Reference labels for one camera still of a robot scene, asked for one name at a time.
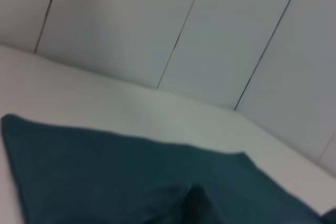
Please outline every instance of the white wall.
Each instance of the white wall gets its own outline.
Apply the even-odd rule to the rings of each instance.
[[[196,0],[159,88],[234,109],[289,0]]]
[[[319,162],[336,132],[336,0],[291,1],[238,111]]]
[[[50,0],[0,0],[0,44],[34,51]]]
[[[193,0],[53,0],[38,54],[156,88]]]

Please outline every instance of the white surface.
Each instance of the white surface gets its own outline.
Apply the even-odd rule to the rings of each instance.
[[[0,116],[89,127],[246,152],[319,213],[336,206],[336,180],[241,115],[0,47]],[[0,223],[17,224],[15,191],[0,142]]]
[[[156,88],[193,0],[54,0],[38,53]]]
[[[0,43],[33,51],[50,0],[0,0]]]
[[[317,161],[336,132],[336,0],[292,0],[238,111]]]
[[[159,88],[234,109],[289,0],[196,0]]]

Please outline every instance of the white panel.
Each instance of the white panel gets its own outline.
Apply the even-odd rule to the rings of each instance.
[[[193,0],[54,0],[38,53],[157,87]]]
[[[160,89],[233,109],[289,0],[196,0]]]
[[[0,44],[33,51],[50,0],[0,0]]]
[[[336,0],[292,0],[238,110],[317,161],[336,131]]]

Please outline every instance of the dark green fabric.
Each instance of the dark green fabric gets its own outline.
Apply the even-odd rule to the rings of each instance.
[[[332,209],[321,217],[324,224],[336,224],[336,209]]]
[[[27,224],[321,223],[245,154],[13,115],[2,134]]]

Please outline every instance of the teal cloth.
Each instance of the teal cloth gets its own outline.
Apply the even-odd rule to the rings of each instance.
[[[322,223],[243,153],[14,115],[2,135],[27,224]]]

